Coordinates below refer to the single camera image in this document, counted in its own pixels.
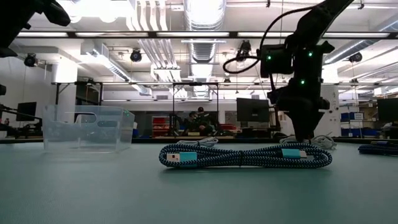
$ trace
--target white cable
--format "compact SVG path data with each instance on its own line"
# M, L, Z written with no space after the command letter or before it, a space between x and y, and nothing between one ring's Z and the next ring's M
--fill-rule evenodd
M195 145L195 146L206 146L206 147L213 147L218 143L218 139L214 137L205 138L199 141L179 141L177 144L188 144L188 145Z
M280 144L290 144L296 142L297 140L294 136L287 137L279 141ZM304 143L309 143L314 146L318 146L320 149L324 150L335 150L337 145L331 137L326 135L316 136L313 139L311 139L311 141L304 140Z

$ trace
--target black cable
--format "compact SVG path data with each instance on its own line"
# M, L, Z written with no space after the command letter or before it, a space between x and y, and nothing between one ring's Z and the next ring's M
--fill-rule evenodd
M358 148L361 154L375 154L384 156L398 156L398 146L396 145L379 145L370 144L362 145Z
M285 16L288 16L288 15L293 14L293 13L296 13L296 12L308 11L308 10L311 10L311 9L313 9L313 8L314 8L314 6L304 7L304 8L301 8L301 9L294 9L294 10L291 10L291 11L289 11L289 12L285 12L285 13L281 14L280 16L278 16L276 19L274 19L274 20L271 22L271 24L268 26L267 30L265 31L264 35L262 36L262 39L261 39L261 41L260 41L260 46L259 46L259 49L258 49L257 56L248 55L248 56L243 56L243 57L239 57L239 58L235 57L235 58L229 59L229 60L227 60L227 61L223 64L223 70L224 70L224 72L227 72L227 73L230 73L230 74L239 74L239 73L248 71L248 70L251 69L252 67L256 66L257 63L259 63L259 61L261 60L261 58L260 58L260 56L261 56L261 47L262 47L262 45L263 45L263 43L264 43L264 40L265 40L266 37L267 37L268 32L271 30L272 26L274 26L275 23L279 21L279 19L281 19L281 18L283 18L283 17L285 17ZM238 60L244 60L244 59L248 59L248 58L250 58L250 59L256 59L256 61L253 62L250 66L248 66L248 67L246 67L246 68L244 68L244 69L242 69L242 70L239 70L239 71L229 71L229 70L227 69L228 64L230 64L231 62L235 62L235 61L238 61Z

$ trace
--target braided usb cable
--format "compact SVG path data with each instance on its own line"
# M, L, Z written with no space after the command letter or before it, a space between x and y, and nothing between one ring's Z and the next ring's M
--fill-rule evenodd
M283 158L283 149L300 149L313 156L312 160ZM192 161L172 162L168 161L168 153L196 152L201 158ZM171 144L165 146L159 154L159 161L165 166L181 167L196 165L196 167L216 166L258 166L267 168L295 168L314 169L331 164L332 158L329 152L316 146L305 143L285 144L283 146L271 146L261 149L235 151L215 149L185 144Z

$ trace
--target table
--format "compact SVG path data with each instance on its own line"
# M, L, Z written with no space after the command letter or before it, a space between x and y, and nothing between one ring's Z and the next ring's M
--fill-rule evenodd
M339 143L323 169L175 170L158 162L162 146L60 155L1 145L0 223L398 223L396 157Z

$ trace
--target security camera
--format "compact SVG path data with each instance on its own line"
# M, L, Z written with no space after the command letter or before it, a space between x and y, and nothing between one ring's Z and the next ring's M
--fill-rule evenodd
M130 59L133 62L140 62L141 61L142 55L141 55L140 51L141 51L140 49L133 49L132 50L132 53L130 55Z
M239 47L239 50L236 54L236 58L237 58L237 62L244 62L246 60L246 58L242 58L242 57L247 57L250 56L250 52L251 52L251 44L250 41L248 40L244 40L242 41L241 46Z
M36 58L36 54L33 53L27 54L27 57L24 60L24 64L30 68L36 67L39 64L39 61Z
M351 62L351 63L353 63L353 62L360 62L360 61L362 61L362 54L361 53L356 53L356 54L354 54L354 55L351 55L349 58L348 58L348 60L349 60L349 62Z

